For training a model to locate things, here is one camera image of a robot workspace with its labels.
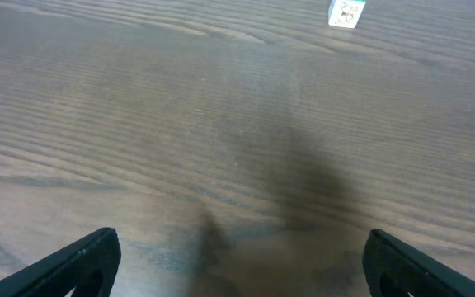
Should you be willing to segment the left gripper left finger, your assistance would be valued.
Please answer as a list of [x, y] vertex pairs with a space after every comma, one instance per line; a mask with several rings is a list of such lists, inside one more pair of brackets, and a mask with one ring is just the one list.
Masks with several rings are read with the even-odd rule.
[[0, 280], [0, 297], [108, 297], [121, 260], [113, 228], [101, 228]]

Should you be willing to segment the green R letter block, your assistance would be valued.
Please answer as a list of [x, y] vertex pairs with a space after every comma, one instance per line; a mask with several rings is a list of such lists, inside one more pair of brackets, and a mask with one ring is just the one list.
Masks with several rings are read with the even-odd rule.
[[327, 24], [348, 29], [355, 28], [365, 4], [366, 0], [331, 0]]

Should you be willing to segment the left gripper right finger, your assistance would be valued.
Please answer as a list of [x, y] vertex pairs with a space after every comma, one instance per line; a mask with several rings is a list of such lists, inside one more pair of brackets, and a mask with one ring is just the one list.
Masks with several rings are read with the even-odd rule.
[[475, 281], [381, 229], [373, 229], [362, 255], [372, 297], [475, 297]]

